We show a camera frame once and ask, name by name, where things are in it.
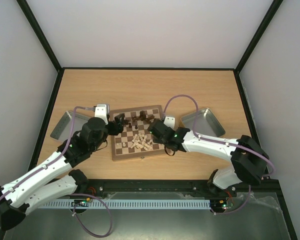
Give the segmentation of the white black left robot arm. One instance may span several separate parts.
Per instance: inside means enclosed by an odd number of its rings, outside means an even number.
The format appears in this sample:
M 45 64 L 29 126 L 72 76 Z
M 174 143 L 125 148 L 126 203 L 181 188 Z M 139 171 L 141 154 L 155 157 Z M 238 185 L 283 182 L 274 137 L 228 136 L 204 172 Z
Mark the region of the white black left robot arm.
M 0 228 L 10 230 L 27 215 L 54 199 L 84 193 L 88 178 L 75 169 L 107 141 L 123 132 L 125 115 L 90 118 L 79 131 L 57 148 L 44 162 L 18 179 L 0 186 Z

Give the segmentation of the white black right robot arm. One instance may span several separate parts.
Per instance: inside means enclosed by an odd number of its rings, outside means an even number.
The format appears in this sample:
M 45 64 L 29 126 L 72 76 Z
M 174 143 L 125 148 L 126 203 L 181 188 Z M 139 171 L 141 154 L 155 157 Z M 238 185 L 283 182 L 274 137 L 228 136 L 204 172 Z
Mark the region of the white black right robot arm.
M 199 134 L 186 127 L 173 130 L 160 119 L 155 119 L 147 130 L 155 143 L 173 154 L 196 152 L 229 162 L 228 167 L 215 169 L 207 181 L 207 189 L 214 196 L 239 183 L 258 186 L 264 177 L 269 156 L 248 135 L 227 139 Z

